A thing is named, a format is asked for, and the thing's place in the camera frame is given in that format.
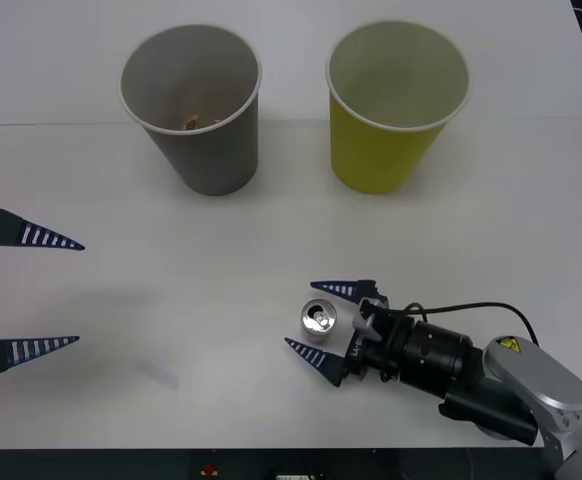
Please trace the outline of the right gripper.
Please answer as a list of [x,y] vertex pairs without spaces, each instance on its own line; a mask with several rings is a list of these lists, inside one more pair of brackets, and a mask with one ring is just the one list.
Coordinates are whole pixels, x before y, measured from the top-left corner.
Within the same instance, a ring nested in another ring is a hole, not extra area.
[[370,369],[381,380],[396,380],[397,318],[390,312],[389,300],[379,292],[376,282],[313,281],[310,287],[358,305],[345,358],[288,337],[284,338],[286,344],[336,388],[347,374],[362,378]]

